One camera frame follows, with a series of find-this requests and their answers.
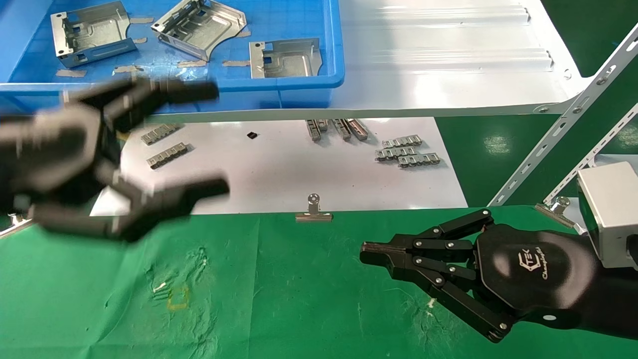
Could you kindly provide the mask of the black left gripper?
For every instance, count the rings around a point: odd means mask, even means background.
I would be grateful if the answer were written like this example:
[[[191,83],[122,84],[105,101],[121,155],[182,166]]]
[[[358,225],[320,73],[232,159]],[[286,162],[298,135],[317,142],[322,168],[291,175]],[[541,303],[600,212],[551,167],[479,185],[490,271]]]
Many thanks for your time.
[[[127,133],[165,104],[216,101],[212,80],[128,77],[71,92],[65,107],[1,118],[1,211],[30,207],[48,232],[137,242],[161,222],[189,216],[203,198],[230,193],[223,177],[149,192],[125,179],[115,132]],[[77,205],[110,187],[130,201],[116,216],[89,216]]]

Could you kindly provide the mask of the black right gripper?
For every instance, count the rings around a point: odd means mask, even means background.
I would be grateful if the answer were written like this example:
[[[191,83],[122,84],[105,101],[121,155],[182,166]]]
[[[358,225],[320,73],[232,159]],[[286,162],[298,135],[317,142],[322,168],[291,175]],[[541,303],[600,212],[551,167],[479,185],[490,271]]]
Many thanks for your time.
[[[492,343],[510,333],[513,318],[554,329],[583,329],[588,289],[599,271],[587,239],[504,223],[484,230],[492,224],[491,211],[479,209],[419,234],[394,234],[387,243],[365,241],[360,261],[386,268],[394,280],[415,284]],[[468,237],[478,233],[474,244]],[[509,316],[493,312],[442,271],[423,265],[423,257],[460,257],[475,249],[481,283]]]

